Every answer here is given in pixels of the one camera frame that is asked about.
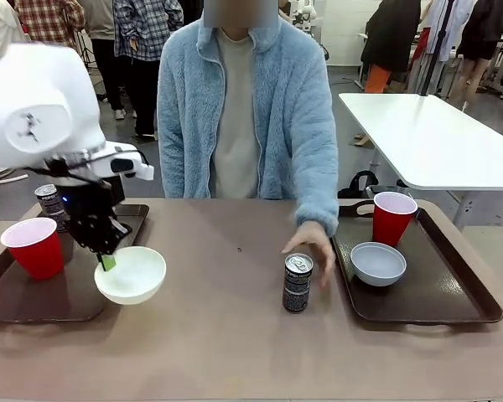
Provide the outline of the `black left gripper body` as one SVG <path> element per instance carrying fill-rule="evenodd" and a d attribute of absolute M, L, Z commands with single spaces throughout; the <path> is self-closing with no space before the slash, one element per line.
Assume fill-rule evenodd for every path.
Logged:
<path fill-rule="evenodd" d="M 110 240 L 118 229 L 114 207 L 125 199 L 120 177 L 68 187 L 68 231 L 75 240 Z"/>

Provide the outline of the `person's left hand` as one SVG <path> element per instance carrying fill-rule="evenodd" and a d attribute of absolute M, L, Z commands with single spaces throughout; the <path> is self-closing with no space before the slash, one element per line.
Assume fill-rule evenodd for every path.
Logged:
<path fill-rule="evenodd" d="M 315 221 L 303 222 L 282 249 L 282 253 L 290 253 L 301 245 L 307 245 L 317 260 L 322 273 L 319 286 L 324 290 L 329 285 L 334 269 L 335 254 L 323 226 Z"/>

